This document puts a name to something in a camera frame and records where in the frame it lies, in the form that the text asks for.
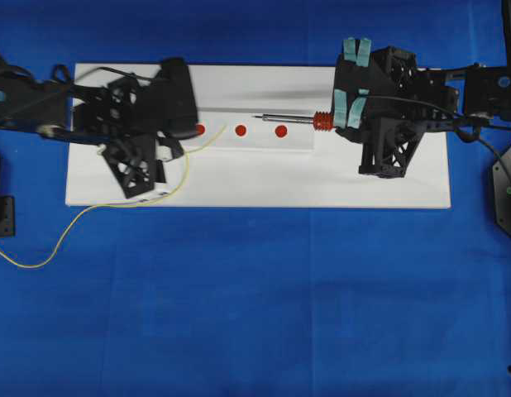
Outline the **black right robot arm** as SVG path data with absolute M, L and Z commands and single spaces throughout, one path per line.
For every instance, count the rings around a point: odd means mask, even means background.
M 413 52 L 347 38 L 334 69 L 329 125 L 354 132 L 377 117 L 511 122 L 511 66 L 420 68 Z

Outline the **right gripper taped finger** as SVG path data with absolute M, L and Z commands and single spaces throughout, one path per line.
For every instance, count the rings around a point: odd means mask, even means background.
M 370 91 L 371 40 L 346 38 L 342 41 L 341 54 L 335 68 L 334 89 L 346 93 Z
M 359 88 L 355 96 L 333 89 L 331 129 L 340 136 L 364 136 L 361 124 L 369 94 L 367 88 Z

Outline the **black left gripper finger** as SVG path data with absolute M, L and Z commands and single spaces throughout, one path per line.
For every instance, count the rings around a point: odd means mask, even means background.
M 176 160 L 184 155 L 179 140 L 163 132 L 157 132 L 155 138 L 155 156 L 157 160 Z
M 183 58 L 166 58 L 150 84 L 152 118 L 158 130 L 177 140 L 196 137 L 198 110 L 189 67 Z

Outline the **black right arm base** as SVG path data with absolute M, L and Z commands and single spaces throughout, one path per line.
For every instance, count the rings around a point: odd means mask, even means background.
M 511 176 L 511 146 L 500 156 Z M 511 182 L 497 160 L 491 168 L 497 225 L 511 238 Z

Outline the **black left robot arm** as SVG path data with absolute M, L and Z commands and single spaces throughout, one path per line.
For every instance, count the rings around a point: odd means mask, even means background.
M 152 136 L 180 152 L 198 135 L 189 66 L 167 58 L 152 77 L 98 66 L 74 78 L 55 65 L 38 81 L 0 55 L 0 129 L 93 146 Z

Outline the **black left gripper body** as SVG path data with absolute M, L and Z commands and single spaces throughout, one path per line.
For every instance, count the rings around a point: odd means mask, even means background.
M 80 101 L 73 106 L 71 135 L 75 139 L 127 139 L 156 137 L 150 127 L 139 125 L 136 102 L 153 78 L 122 76 L 99 87 L 76 84 L 72 94 Z

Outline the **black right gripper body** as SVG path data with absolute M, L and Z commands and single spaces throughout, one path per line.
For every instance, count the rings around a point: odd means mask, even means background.
M 411 103 L 396 100 L 396 98 L 409 98 L 414 80 L 417 76 L 416 55 L 393 46 L 375 50 L 371 54 L 372 60 L 379 67 L 382 74 L 382 83 L 374 91 L 374 95 L 394 97 L 394 99 L 372 99 L 374 105 L 373 119 L 370 121 L 372 136 L 387 134 L 388 129 L 380 125 L 382 117 L 402 120 L 408 123 L 398 125 L 396 136 L 420 136 L 413 124 L 410 123 L 413 111 L 416 109 Z

